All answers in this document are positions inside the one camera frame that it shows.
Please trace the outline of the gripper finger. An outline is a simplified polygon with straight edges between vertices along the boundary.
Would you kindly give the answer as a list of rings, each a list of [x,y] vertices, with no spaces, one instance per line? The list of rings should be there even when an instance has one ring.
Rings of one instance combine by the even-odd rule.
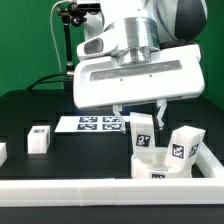
[[[167,100],[166,99],[158,99],[156,102],[156,106],[157,106],[157,110],[158,110],[156,120],[158,122],[158,128],[160,130],[162,130],[164,127],[163,115],[167,108]]]
[[[123,133],[126,132],[126,122],[123,116],[121,115],[121,112],[123,110],[123,107],[121,105],[114,105],[113,106],[113,113],[118,118],[118,120],[121,122],[121,130]]]

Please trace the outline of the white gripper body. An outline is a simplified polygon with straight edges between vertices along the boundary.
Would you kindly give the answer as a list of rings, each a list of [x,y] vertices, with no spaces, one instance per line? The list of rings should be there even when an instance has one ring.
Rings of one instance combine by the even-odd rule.
[[[109,56],[82,61],[74,74],[74,103],[85,110],[197,97],[204,89],[200,60],[200,47],[192,44],[154,52],[143,64],[120,66]]]

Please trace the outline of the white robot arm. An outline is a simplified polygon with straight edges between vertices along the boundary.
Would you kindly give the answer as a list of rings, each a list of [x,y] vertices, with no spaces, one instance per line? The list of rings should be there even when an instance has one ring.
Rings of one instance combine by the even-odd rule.
[[[157,124],[172,100],[204,89],[201,49],[192,41],[207,20],[205,0],[76,0],[84,24],[73,99],[80,109],[155,103]]]

